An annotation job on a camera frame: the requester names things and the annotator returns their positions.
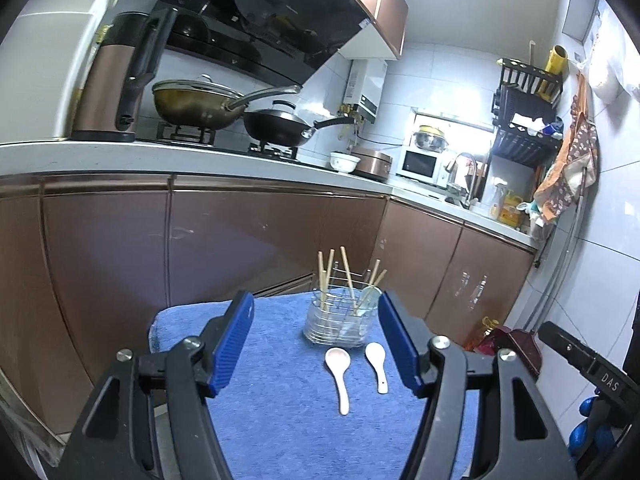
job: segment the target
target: black pan handle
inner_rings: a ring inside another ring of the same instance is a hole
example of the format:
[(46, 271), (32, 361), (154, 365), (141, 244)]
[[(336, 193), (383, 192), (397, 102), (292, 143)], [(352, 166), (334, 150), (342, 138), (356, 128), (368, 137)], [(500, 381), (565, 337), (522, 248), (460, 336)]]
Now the black pan handle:
[(281, 101), (281, 100), (279, 100), (279, 99), (276, 99), (276, 100), (273, 102), (273, 105), (274, 105), (274, 106), (275, 106), (275, 105), (284, 105), (284, 106), (288, 106), (289, 108), (292, 108), (293, 110), (295, 110), (295, 109), (296, 109), (296, 105), (295, 105), (295, 104), (290, 103), (289, 101)]
[(333, 119), (327, 119), (326, 121), (314, 121), (314, 128), (319, 130), (320, 128), (326, 128), (328, 126), (335, 126), (336, 124), (355, 124), (356, 119), (349, 116), (334, 117)]
[(118, 104), (115, 126), (121, 132), (127, 130), (134, 121), (138, 97), (156, 76), (160, 58), (177, 15), (176, 9), (167, 8), (152, 12), (146, 19), (145, 30), (131, 57)]

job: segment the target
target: metal wire basket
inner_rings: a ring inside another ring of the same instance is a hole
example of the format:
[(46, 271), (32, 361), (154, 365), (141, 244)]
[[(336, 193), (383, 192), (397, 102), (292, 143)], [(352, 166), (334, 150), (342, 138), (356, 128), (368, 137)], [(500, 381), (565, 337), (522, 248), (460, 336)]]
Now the metal wire basket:
[(380, 290), (370, 286), (366, 275), (351, 273), (353, 296), (346, 272), (332, 269), (329, 287), (313, 289), (303, 333), (309, 341), (323, 345), (354, 348), (364, 344), (378, 310)]

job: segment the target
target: white microwave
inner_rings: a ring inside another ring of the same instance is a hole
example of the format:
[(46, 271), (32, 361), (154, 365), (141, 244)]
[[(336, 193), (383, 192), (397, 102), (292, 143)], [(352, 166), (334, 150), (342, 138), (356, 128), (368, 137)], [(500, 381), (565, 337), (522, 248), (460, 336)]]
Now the white microwave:
[(451, 160), (449, 152), (427, 152), (415, 146), (403, 146), (396, 174), (425, 184), (446, 189), (450, 174), (445, 166)]

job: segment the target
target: white countertop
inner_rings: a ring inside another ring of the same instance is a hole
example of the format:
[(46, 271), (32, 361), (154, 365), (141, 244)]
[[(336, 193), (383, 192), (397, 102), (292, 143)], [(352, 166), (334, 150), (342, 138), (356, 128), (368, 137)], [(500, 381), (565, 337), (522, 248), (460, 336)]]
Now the white countertop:
[(211, 152), (149, 142), (20, 142), (0, 145), (0, 175), (72, 171), (191, 173), (284, 180), (389, 194), (453, 216), (532, 248), (528, 235), (430, 196), (426, 186), (393, 178), (389, 183), (235, 153)]

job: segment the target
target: black kettle base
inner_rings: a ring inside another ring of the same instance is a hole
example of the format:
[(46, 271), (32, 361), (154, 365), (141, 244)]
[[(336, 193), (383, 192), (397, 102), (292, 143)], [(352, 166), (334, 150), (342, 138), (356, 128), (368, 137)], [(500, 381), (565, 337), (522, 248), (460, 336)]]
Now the black kettle base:
[(105, 132), (100, 130), (75, 130), (69, 140), (90, 140), (93, 142), (133, 142), (136, 134), (132, 132)]

